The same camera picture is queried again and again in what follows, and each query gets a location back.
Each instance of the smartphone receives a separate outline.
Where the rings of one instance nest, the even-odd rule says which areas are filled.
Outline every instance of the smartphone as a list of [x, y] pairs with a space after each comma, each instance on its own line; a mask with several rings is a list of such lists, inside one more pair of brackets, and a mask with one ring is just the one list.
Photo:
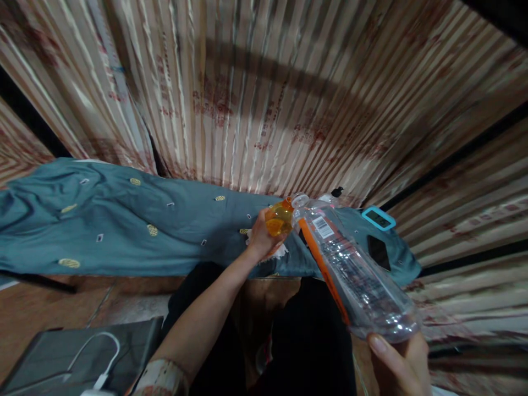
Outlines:
[[389, 263], [389, 256], [387, 254], [387, 247], [385, 242], [375, 238], [374, 236], [367, 235], [368, 243], [368, 254], [372, 259], [384, 270], [391, 270], [391, 263]]

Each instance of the hand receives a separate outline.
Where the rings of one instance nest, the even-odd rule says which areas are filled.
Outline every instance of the hand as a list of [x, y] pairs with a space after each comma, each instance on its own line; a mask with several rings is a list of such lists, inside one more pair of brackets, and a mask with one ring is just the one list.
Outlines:
[[431, 377], [427, 366], [429, 347], [422, 333], [403, 344], [391, 346], [378, 334], [369, 334], [374, 352], [372, 364], [380, 395], [430, 396]]
[[270, 208], [262, 209], [258, 213], [257, 221], [251, 229], [251, 239], [247, 250], [257, 259], [257, 262], [266, 257], [275, 246], [280, 245], [287, 235], [271, 236], [266, 228], [266, 212]]

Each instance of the black pants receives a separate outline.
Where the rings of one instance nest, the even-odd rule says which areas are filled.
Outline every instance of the black pants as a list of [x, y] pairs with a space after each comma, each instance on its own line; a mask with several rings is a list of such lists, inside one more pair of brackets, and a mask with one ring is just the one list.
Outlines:
[[[197, 265], [169, 301], [165, 337], [187, 307], [223, 268]], [[277, 313], [272, 329], [272, 362], [252, 394], [355, 395], [350, 335], [324, 282], [303, 278], [299, 292]], [[238, 331], [228, 317], [190, 389], [197, 395], [246, 395], [244, 355]]]

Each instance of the bottle cap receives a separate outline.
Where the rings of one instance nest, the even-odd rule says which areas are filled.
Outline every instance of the bottle cap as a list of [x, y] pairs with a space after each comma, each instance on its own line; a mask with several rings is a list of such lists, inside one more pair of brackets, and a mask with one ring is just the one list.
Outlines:
[[282, 207], [286, 209], [293, 210], [292, 207], [292, 197], [286, 197], [284, 201], [282, 201]]
[[291, 205], [295, 208], [300, 208], [305, 206], [309, 200], [310, 198], [308, 198], [306, 194], [298, 192], [297, 194], [295, 194], [293, 201], [291, 201]]
[[339, 198], [339, 196], [341, 195], [341, 191], [343, 191], [343, 187], [337, 187], [335, 190], [332, 190], [330, 194], [332, 194], [332, 196], [336, 198]]

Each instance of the beige striped fabric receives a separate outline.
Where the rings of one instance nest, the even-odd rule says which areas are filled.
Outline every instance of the beige striped fabric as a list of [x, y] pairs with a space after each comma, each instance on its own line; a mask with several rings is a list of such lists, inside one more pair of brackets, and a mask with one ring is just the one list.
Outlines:
[[526, 53], [461, 2], [109, 8], [170, 174], [236, 190], [380, 203], [527, 92]]
[[5, 188], [7, 182], [27, 176], [53, 158], [0, 98], [0, 189]]
[[0, 63], [69, 152], [155, 172], [148, 133], [128, 90], [117, 86], [104, 35], [84, 1], [0, 3]]
[[528, 238], [528, 119], [389, 211], [424, 267]]
[[431, 351], [478, 346], [429, 361], [433, 384], [468, 395], [526, 393], [528, 253], [415, 280], [407, 287], [422, 313]]

